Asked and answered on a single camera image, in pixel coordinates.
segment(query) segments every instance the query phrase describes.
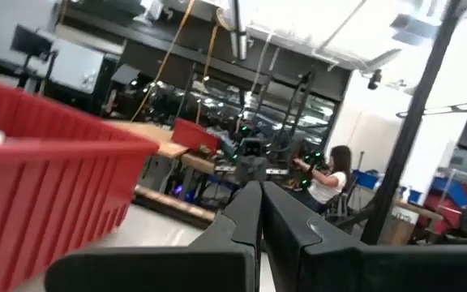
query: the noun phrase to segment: motion capture camera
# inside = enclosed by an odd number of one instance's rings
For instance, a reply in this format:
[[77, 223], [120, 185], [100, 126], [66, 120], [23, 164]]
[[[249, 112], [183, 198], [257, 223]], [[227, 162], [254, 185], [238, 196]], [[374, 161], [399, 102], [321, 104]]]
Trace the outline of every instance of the motion capture camera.
[[367, 88], [369, 88], [370, 90], [376, 90], [380, 82], [381, 82], [381, 69], [378, 69], [374, 71], [374, 74], [372, 75]]

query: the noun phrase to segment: computer monitor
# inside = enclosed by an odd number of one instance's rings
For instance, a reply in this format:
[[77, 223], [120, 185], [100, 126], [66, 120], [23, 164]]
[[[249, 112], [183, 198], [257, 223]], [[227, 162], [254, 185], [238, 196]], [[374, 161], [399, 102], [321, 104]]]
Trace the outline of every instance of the computer monitor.
[[20, 24], [15, 27], [14, 38], [11, 44], [12, 50], [47, 61], [51, 48], [51, 40], [39, 36], [36, 32]]

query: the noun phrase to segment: red tray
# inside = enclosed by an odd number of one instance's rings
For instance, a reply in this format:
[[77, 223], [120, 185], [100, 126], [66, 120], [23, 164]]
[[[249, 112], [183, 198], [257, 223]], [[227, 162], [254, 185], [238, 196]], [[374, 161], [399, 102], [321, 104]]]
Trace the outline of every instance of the red tray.
[[158, 145], [0, 86], [0, 291], [122, 224]]
[[204, 145], [212, 153], [216, 152], [220, 142], [217, 136], [207, 133], [202, 126], [182, 118], [176, 118], [172, 141], [196, 152], [199, 151], [199, 146]]

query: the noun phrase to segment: blue light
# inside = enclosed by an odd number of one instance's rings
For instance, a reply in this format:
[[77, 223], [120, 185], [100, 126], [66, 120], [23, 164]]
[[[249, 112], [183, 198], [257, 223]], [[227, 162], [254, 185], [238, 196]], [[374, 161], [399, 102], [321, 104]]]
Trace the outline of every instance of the blue light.
[[179, 194], [183, 189], [183, 185], [179, 185], [176, 188], [174, 188], [174, 194], [177, 195]]

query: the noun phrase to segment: floor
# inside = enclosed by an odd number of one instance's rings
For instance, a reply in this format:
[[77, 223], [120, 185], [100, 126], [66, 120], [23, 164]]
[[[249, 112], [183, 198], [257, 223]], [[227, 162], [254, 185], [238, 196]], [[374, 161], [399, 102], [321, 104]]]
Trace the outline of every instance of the floor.
[[[122, 226], [95, 243], [93, 247], [155, 247], [186, 246], [202, 233], [192, 226], [131, 205]], [[273, 292], [272, 273], [268, 257], [261, 256], [260, 291]], [[16, 292], [44, 292], [44, 275], [39, 275], [18, 287]]]

